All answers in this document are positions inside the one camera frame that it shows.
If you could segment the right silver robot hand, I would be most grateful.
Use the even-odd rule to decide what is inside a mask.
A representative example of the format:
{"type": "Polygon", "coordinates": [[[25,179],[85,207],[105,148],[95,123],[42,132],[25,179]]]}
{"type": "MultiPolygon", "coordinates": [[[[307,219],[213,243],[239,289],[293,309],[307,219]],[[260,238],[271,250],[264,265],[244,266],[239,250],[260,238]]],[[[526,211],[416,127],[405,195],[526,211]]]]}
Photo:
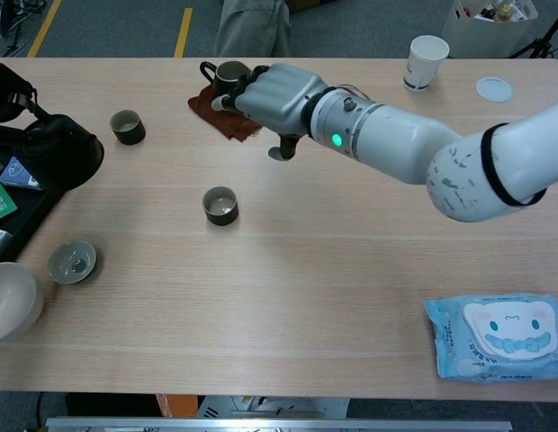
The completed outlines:
{"type": "Polygon", "coordinates": [[[301,68],[275,63],[258,66],[216,96],[215,111],[240,114],[280,137],[274,153],[281,160],[295,156],[298,141],[311,133],[311,115],[319,99],[330,92],[320,76],[301,68]]]}

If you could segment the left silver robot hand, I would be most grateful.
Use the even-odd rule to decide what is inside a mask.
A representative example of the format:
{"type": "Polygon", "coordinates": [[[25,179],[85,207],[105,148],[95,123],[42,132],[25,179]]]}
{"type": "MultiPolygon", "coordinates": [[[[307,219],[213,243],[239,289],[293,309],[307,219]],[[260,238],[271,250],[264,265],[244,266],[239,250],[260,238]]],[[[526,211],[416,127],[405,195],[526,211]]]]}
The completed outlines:
{"type": "Polygon", "coordinates": [[[3,123],[16,119],[25,110],[37,120],[46,121],[50,115],[39,106],[37,96],[30,82],[0,63],[0,133],[5,131],[3,123]]]}

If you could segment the black cast iron teapot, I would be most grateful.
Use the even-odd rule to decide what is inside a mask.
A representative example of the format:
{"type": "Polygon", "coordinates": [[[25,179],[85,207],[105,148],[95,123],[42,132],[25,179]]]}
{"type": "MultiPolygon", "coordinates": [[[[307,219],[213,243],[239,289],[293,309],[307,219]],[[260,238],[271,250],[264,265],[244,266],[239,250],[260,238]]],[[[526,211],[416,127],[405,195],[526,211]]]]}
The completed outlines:
{"type": "Polygon", "coordinates": [[[64,114],[43,115],[23,130],[0,125],[0,146],[13,149],[40,186],[66,192],[87,182],[104,161],[104,146],[64,114]]]}

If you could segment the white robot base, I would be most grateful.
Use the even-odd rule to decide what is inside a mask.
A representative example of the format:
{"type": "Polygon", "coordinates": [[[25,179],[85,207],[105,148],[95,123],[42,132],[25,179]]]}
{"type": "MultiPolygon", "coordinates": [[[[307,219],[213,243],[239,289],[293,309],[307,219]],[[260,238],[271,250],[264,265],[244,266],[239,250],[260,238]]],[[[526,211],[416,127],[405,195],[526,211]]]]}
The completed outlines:
{"type": "Polygon", "coordinates": [[[349,398],[205,396],[200,419],[345,419],[349,398]]]}

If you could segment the teapot lid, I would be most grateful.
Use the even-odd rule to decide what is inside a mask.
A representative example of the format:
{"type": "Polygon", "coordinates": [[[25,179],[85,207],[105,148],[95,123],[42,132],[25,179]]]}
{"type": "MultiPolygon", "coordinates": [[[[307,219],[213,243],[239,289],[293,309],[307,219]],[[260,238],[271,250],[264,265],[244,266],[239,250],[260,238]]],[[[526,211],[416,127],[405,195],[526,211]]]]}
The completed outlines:
{"type": "Polygon", "coordinates": [[[57,284],[77,284],[94,270],[95,247],[88,241],[74,239],[61,244],[49,257],[48,274],[57,284]]]}

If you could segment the brown folded tea cloth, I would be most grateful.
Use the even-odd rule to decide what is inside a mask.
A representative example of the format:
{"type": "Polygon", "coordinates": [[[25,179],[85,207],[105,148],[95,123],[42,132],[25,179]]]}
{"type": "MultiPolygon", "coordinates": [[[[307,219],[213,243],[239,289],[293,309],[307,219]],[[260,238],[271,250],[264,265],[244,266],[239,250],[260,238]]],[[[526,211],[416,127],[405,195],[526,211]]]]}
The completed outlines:
{"type": "Polygon", "coordinates": [[[262,129],[260,124],[242,115],[232,112],[214,111],[212,109],[213,96],[213,89],[208,85],[198,95],[189,98],[187,104],[196,115],[218,130],[227,139],[243,142],[262,129]]]}

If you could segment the person legs in khaki trousers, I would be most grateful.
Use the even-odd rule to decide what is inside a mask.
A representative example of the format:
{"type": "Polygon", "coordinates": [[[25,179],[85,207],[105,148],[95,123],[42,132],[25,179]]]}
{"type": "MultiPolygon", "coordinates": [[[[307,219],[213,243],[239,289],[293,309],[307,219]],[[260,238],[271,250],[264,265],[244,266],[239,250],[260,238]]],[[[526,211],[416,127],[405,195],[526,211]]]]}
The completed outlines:
{"type": "Polygon", "coordinates": [[[222,0],[214,56],[289,58],[291,28],[286,0],[222,0]]]}

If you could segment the black tray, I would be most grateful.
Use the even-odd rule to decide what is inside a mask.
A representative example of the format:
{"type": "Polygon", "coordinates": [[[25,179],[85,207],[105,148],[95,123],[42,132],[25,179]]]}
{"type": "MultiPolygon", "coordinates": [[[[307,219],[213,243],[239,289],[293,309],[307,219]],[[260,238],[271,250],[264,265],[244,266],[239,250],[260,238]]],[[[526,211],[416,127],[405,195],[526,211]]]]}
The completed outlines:
{"type": "MultiPolygon", "coordinates": [[[[0,148],[0,162],[4,168],[11,157],[14,155],[9,148],[0,148]]],[[[42,186],[41,191],[5,185],[3,188],[17,206],[17,211],[0,220],[0,230],[7,231],[13,236],[1,255],[0,262],[10,262],[18,257],[63,194],[51,193],[42,186]]]]}

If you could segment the white paper cup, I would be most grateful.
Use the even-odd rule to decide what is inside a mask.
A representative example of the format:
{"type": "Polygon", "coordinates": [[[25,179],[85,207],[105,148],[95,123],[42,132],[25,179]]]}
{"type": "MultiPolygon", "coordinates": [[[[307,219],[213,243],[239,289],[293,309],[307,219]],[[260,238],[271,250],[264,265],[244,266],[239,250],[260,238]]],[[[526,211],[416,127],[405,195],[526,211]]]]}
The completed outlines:
{"type": "Polygon", "coordinates": [[[425,91],[449,52],[448,43],[437,36],[420,35],[413,39],[409,47],[403,84],[413,92],[425,91]]]}

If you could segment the large beige bowl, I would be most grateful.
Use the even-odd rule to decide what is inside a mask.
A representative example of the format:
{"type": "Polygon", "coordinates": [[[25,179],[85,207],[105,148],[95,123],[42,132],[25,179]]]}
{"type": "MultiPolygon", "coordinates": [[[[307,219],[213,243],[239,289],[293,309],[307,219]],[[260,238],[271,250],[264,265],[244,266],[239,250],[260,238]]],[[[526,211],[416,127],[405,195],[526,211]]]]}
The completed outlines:
{"type": "Polygon", "coordinates": [[[0,263],[0,344],[19,337],[41,315],[44,292],[24,265],[0,263]]]}

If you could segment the white bag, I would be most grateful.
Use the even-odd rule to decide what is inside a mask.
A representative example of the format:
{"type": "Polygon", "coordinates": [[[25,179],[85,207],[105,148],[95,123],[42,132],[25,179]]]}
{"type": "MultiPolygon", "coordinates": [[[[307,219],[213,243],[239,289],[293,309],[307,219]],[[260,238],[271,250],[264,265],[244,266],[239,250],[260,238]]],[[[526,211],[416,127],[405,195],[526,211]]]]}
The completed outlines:
{"type": "Polygon", "coordinates": [[[441,38],[452,59],[503,59],[512,54],[537,16],[531,0],[453,0],[441,38]],[[506,21],[482,14],[497,14],[498,5],[509,5],[506,21]]]}

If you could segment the white round plastic lid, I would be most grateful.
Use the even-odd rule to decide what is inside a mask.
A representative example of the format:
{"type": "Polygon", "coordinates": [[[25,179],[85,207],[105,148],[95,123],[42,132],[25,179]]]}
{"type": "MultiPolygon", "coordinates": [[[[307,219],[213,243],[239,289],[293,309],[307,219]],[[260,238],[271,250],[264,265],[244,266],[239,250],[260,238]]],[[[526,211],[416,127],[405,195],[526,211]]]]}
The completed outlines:
{"type": "Polygon", "coordinates": [[[475,90],[482,98],[493,103],[509,102],[514,95],[510,83],[498,76],[485,76],[475,83],[475,90]]]}

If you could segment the blue wet wipes pack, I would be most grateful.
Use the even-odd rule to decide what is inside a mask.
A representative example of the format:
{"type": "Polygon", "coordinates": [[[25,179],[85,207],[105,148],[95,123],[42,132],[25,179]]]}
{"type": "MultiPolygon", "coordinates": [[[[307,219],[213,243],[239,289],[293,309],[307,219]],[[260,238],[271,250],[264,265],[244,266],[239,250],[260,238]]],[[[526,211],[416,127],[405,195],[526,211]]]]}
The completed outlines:
{"type": "Polygon", "coordinates": [[[552,295],[461,295],[425,301],[443,379],[510,383],[558,378],[552,295]]]}

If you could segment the orange panel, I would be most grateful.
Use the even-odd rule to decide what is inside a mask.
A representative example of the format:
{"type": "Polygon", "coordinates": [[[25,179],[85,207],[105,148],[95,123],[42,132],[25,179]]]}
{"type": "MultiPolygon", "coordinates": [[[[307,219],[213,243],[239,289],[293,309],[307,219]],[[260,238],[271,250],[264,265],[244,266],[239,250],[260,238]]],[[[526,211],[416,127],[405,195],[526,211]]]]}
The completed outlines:
{"type": "Polygon", "coordinates": [[[156,400],[163,417],[194,418],[199,410],[197,395],[157,394],[156,400]]]}

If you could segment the aluminium profile rail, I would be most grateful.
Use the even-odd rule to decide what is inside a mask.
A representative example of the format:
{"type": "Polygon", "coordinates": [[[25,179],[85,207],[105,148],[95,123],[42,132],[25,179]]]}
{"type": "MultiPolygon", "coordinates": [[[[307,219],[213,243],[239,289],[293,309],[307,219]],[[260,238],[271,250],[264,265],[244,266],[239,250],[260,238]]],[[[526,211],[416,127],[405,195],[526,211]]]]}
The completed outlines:
{"type": "Polygon", "coordinates": [[[302,418],[79,418],[46,420],[48,432],[513,432],[508,421],[302,418]]]}

